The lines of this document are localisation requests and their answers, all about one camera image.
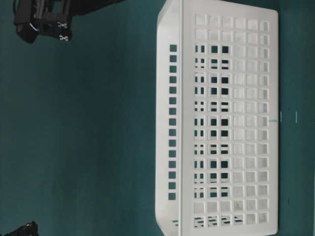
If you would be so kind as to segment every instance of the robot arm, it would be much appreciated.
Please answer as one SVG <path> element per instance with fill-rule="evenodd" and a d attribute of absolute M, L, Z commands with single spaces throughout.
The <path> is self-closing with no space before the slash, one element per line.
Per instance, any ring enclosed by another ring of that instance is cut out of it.
<path fill-rule="evenodd" d="M 71 22 L 76 15 L 86 15 L 103 7 L 125 0 L 13 0 L 14 24 L 17 34 L 26 42 L 34 43 L 38 35 L 72 39 Z M 54 3 L 61 2 L 59 12 Z"/>
<path fill-rule="evenodd" d="M 38 225 L 33 221 L 31 223 L 27 223 L 19 227 L 15 231 L 8 233 L 4 236 L 39 236 Z"/>

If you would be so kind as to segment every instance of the teal tablecloth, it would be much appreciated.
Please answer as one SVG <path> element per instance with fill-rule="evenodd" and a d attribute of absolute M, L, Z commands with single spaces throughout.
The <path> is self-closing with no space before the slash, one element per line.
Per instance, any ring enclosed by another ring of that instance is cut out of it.
<path fill-rule="evenodd" d="M 312 0 L 238 0 L 280 13 L 279 236 L 314 222 Z M 23 43 L 0 1 L 0 232 L 160 236 L 154 214 L 156 22 L 127 0 L 73 22 L 70 44 Z M 298 111 L 299 122 L 295 123 Z"/>

